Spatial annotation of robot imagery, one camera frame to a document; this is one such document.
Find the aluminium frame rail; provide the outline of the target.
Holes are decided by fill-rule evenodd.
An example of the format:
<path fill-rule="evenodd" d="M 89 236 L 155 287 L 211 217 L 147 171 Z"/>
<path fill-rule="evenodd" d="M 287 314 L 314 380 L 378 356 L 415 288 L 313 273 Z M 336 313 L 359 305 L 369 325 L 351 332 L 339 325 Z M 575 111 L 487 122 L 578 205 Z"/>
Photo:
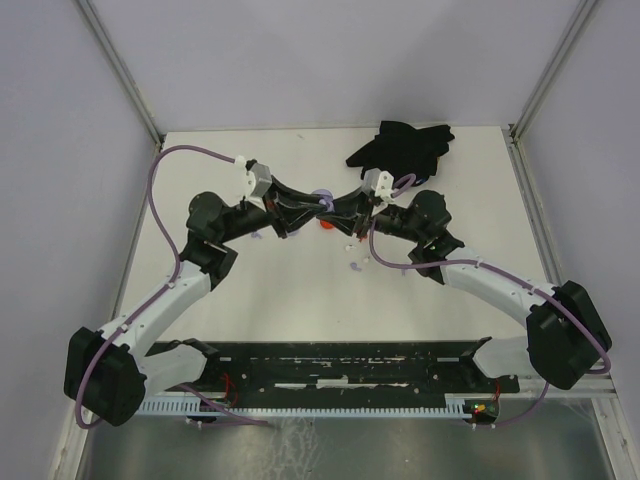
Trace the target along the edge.
<path fill-rule="evenodd" d="M 509 137 L 513 144 L 519 143 L 530 129 L 573 51 L 596 15 L 602 1 L 580 0 L 554 47 L 541 75 L 529 95 L 518 120 L 510 126 Z"/>
<path fill-rule="evenodd" d="M 134 77 L 130 73 L 126 62 L 118 52 L 116 45 L 109 34 L 106 24 L 102 20 L 98 9 L 92 1 L 73 0 L 72 3 L 78 10 L 89 32 L 99 46 L 103 57 L 109 64 L 115 78 L 120 85 L 126 99 L 134 109 L 138 119 L 144 126 L 148 136 L 156 146 L 162 146 L 165 135 L 157 126 L 149 107 L 146 105 L 140 89 Z"/>

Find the purple charging case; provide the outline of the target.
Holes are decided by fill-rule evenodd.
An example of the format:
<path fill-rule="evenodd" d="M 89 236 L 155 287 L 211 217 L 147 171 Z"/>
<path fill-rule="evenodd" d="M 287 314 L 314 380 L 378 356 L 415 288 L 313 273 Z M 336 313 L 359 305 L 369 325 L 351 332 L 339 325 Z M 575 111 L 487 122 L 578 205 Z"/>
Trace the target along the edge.
<path fill-rule="evenodd" d="M 319 198 L 318 203 L 322 205 L 326 212 L 334 212 L 334 197 L 333 194 L 326 189 L 316 189 L 312 192 L 312 195 L 315 195 Z"/>

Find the black cloth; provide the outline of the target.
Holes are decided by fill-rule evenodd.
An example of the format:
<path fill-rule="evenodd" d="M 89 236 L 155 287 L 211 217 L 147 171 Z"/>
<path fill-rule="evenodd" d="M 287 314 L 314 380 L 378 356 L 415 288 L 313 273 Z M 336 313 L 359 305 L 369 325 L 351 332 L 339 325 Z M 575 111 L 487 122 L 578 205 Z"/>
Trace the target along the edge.
<path fill-rule="evenodd" d="M 384 120 L 378 134 L 345 161 L 350 168 L 388 171 L 395 179 L 414 174 L 415 185 L 435 176 L 439 159 L 446 155 L 455 139 L 447 124 L 415 128 L 400 121 Z"/>

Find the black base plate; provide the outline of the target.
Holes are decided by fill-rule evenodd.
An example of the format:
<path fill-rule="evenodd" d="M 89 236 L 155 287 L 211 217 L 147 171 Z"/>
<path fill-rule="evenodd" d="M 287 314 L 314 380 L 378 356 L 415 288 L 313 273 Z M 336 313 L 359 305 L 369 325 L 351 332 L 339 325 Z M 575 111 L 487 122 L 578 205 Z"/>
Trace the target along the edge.
<path fill-rule="evenodd" d="M 229 393 L 236 406 L 435 406 L 448 394 L 517 393 L 518 378 L 482 373 L 481 341 L 214 342 L 217 355 L 191 382 Z"/>

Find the aluminium frame rail right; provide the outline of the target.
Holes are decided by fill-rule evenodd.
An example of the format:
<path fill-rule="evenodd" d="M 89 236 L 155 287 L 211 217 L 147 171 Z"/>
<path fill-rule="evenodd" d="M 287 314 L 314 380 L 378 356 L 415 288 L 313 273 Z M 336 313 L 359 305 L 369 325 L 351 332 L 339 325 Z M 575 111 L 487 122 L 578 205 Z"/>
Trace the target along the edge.
<path fill-rule="evenodd" d="M 596 15 L 602 1 L 580 0 L 554 47 L 541 75 L 529 95 L 518 120 L 510 126 L 509 137 L 513 144 L 519 143 L 530 129 L 573 51 Z"/>

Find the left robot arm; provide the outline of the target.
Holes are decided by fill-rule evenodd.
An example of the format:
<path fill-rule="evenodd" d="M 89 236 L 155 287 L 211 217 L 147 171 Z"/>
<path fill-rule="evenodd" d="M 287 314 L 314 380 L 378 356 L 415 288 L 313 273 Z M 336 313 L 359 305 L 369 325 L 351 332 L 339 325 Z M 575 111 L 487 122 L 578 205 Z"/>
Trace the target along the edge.
<path fill-rule="evenodd" d="M 230 272 L 237 254 L 226 242 L 266 227 L 299 229 L 333 209 L 332 196 L 302 194 L 270 182 L 260 198 L 227 205 L 217 194 L 203 192 L 189 204 L 187 243 L 174 249 L 174 267 L 155 291 L 132 311 L 100 329 L 80 328 L 68 347 L 65 394 L 75 402 L 77 424 L 89 410 L 113 426 L 128 421 L 142 402 L 155 394 L 193 383 L 209 390 L 221 378 L 217 352 L 195 339 L 152 355 L 150 349 L 186 310 L 212 292 Z"/>

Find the aluminium frame rail left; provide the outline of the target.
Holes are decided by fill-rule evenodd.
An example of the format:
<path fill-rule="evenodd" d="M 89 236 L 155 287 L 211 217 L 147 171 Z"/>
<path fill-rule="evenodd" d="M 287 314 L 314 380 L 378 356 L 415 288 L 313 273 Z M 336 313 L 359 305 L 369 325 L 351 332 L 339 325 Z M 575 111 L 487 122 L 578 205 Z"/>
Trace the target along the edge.
<path fill-rule="evenodd" d="M 126 99 L 134 109 L 138 119 L 144 126 L 148 136 L 156 146 L 162 146 L 165 135 L 157 126 L 149 107 L 146 105 L 140 89 L 134 77 L 130 73 L 126 62 L 118 52 L 116 45 L 109 34 L 106 24 L 102 20 L 98 9 L 92 1 L 73 0 L 72 3 L 78 10 L 89 32 L 99 46 L 103 57 L 109 64 L 115 78 L 120 85 Z"/>

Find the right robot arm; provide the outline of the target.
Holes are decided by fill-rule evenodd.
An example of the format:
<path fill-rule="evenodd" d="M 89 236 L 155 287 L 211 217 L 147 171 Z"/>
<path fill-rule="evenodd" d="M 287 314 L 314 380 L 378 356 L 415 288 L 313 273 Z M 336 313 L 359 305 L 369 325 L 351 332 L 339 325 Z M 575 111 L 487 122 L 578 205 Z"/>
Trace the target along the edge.
<path fill-rule="evenodd" d="M 405 269 L 473 295 L 523 326 L 521 336 L 478 342 L 458 368 L 467 389 L 481 391 L 502 376 L 536 374 L 569 390 L 586 374 L 610 371 L 611 338 L 586 289 L 573 281 L 534 281 L 487 261 L 448 232 L 451 215 L 443 195 L 420 191 L 406 207 L 361 191 L 319 195 L 324 221 L 358 237 L 382 233 L 415 242 Z"/>

